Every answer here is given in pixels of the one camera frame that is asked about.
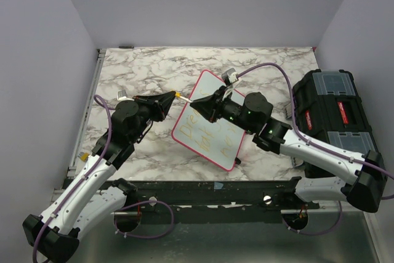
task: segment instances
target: metal floor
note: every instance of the metal floor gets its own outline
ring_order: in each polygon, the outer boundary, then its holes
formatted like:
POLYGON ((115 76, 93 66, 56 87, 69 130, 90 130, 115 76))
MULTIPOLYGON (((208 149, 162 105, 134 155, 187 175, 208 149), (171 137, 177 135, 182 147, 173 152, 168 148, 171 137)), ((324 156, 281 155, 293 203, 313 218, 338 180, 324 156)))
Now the metal floor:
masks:
MULTIPOLYGON (((326 229, 337 213, 310 214, 305 230, 326 229)), ((166 225, 143 225, 151 235, 166 225)), ((96 226, 81 242, 69 263, 374 263, 378 262, 361 212, 345 212, 342 225, 320 237, 288 231, 282 224, 204 224, 175 226, 158 240, 115 235, 112 217, 96 226)))

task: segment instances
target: marble table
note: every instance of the marble table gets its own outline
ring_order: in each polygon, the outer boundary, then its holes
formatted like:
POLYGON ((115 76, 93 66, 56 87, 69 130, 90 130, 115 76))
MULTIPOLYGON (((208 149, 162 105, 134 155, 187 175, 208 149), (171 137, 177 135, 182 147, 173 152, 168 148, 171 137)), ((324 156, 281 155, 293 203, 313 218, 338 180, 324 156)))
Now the marble table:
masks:
MULTIPOLYGON (((116 94, 160 94, 176 90, 190 95, 199 74, 211 70, 220 76, 225 70, 238 72, 262 62, 281 65, 295 84, 306 72, 317 69, 310 47, 302 48, 171 48, 108 49, 96 93, 116 105, 116 94)), ((274 105, 272 116, 285 121, 283 107, 289 102, 282 74, 273 67, 261 68, 244 76, 238 90, 247 94, 260 91, 274 105)), ((289 180, 302 176, 290 158, 262 151, 246 136, 238 157, 242 163, 226 172, 175 142, 171 130, 185 102, 175 100, 167 119, 155 123, 135 152, 110 179, 127 180, 289 180)), ((90 152, 107 129, 105 110, 93 104, 82 152, 90 152)))

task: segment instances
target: white whiteboard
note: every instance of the white whiteboard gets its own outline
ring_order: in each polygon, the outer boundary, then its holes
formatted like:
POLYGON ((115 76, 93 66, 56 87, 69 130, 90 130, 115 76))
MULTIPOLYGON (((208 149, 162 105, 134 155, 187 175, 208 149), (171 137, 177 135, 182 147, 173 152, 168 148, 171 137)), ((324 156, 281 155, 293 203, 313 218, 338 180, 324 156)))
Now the white whiteboard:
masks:
MULTIPOLYGON (((224 82, 209 70, 201 72, 190 99, 212 95, 224 82)), ((231 99, 242 105, 244 97, 234 91, 231 99)), ((225 119, 210 123, 189 106, 183 108, 174 128, 172 138, 226 171, 234 168, 244 131, 225 119)))

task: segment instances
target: black metal frame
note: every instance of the black metal frame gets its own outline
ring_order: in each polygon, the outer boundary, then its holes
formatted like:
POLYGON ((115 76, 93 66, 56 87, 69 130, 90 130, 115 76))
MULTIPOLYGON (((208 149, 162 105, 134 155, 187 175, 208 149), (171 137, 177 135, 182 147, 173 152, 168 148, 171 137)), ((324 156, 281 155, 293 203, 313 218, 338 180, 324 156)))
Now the black metal frame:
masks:
MULTIPOLYGON (((175 223, 205 224, 281 223, 281 210, 298 210, 305 205, 294 194, 299 179, 300 177, 293 177, 289 181, 123 181, 129 184, 129 188, 136 188, 127 193, 126 205, 155 197, 171 206, 175 223)), ((63 189, 71 182, 72 179, 66 179, 63 189)), ((107 181, 100 189, 106 190, 111 186, 120 188, 119 181, 107 181)), ((309 209, 319 208, 316 203, 309 203, 307 206, 309 209)), ((143 224, 165 224, 170 219, 168 209, 164 206, 148 205, 140 210, 143 224)))

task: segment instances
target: white wall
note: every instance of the white wall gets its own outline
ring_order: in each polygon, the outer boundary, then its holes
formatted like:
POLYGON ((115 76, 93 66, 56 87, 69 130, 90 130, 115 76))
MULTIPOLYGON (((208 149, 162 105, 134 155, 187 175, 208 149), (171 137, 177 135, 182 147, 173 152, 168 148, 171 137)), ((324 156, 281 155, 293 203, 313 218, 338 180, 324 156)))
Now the white wall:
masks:
POLYGON ((97 47, 315 46, 342 0, 72 0, 97 47))
MULTIPOLYGON (((316 57, 321 68, 353 73, 374 137, 394 172, 394 0, 344 0, 325 32, 316 57)), ((386 195, 394 193, 388 181, 386 195)), ((394 201, 383 201, 377 218, 394 245, 394 201)))
POLYGON ((22 222, 70 161, 97 52, 71 0, 0 0, 0 262, 31 262, 22 222))

